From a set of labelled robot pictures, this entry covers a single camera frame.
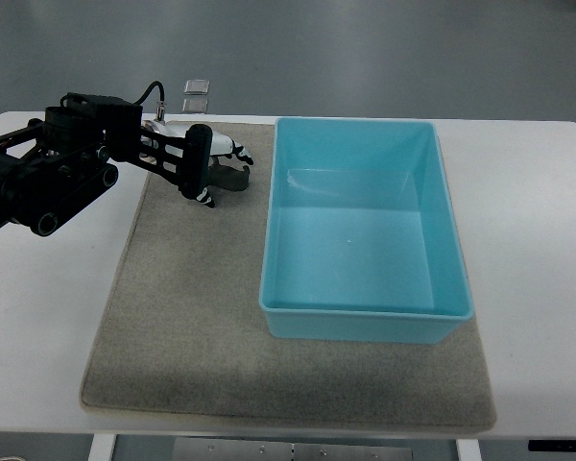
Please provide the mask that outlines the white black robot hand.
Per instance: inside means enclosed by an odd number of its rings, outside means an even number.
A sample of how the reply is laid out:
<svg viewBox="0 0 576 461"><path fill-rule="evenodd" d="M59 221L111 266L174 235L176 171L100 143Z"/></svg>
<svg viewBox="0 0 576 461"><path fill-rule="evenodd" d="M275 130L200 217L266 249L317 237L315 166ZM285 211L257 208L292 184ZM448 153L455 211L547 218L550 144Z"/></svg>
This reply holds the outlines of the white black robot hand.
<svg viewBox="0 0 576 461"><path fill-rule="evenodd" d="M248 150L226 134L202 123L143 122L142 150L138 159L152 172L175 185L181 195L207 207L215 207L207 184L208 168L220 163L241 169L254 165Z"/></svg>

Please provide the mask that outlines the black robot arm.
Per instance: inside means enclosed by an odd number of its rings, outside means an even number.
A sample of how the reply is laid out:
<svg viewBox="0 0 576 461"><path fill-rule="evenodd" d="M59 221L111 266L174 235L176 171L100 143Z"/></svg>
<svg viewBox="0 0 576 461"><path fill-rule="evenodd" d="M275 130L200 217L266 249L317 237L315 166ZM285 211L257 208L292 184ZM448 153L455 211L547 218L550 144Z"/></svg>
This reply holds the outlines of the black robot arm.
<svg viewBox="0 0 576 461"><path fill-rule="evenodd" d="M20 130L0 135L0 229L14 223L45 237L75 217L118 181L126 162L175 185L181 195L207 207L212 130L196 124L181 137L142 125L142 104L69 92Z"/></svg>

